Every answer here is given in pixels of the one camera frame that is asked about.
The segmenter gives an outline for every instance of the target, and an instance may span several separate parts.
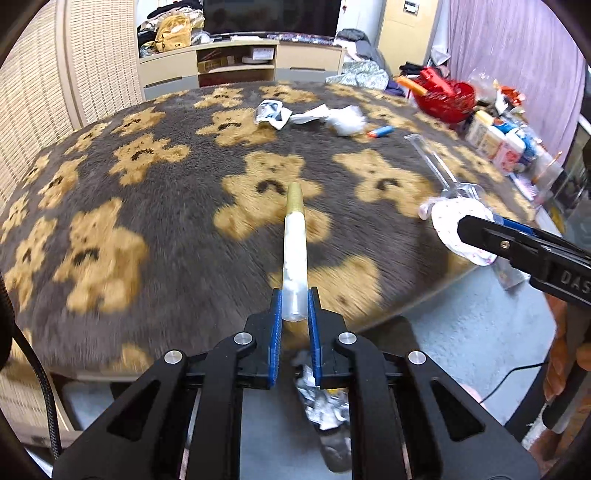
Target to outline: wicker screen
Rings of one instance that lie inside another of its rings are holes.
[[[37,152],[73,132],[56,59],[56,0],[29,23],[0,69],[0,211]]]
[[[69,0],[65,36],[82,123],[143,101],[134,0]]]

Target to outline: floor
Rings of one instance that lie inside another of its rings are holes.
[[[405,316],[407,322],[380,326],[366,336],[392,353],[420,348],[482,397],[510,369],[543,361],[554,335],[543,295],[527,283],[503,290],[491,267],[475,269]],[[536,373],[515,372],[485,403],[500,423],[509,419]],[[101,384],[70,384],[66,396],[83,426],[112,401],[108,386]],[[288,368],[282,369],[273,390],[245,391],[242,480],[335,477],[350,478],[350,472],[334,473],[326,467],[319,437],[306,420]]]

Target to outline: gold marker cap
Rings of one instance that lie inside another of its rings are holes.
[[[300,184],[297,182],[292,182],[287,187],[287,211],[285,215],[293,212],[304,213],[304,196]]]

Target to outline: crumpled paper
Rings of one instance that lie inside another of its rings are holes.
[[[289,120],[291,110],[285,108],[279,100],[263,100],[255,112],[255,123],[268,122],[272,127],[281,130]]]

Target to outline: light switch panel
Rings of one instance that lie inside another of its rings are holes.
[[[405,0],[402,11],[408,14],[418,15],[418,1]]]

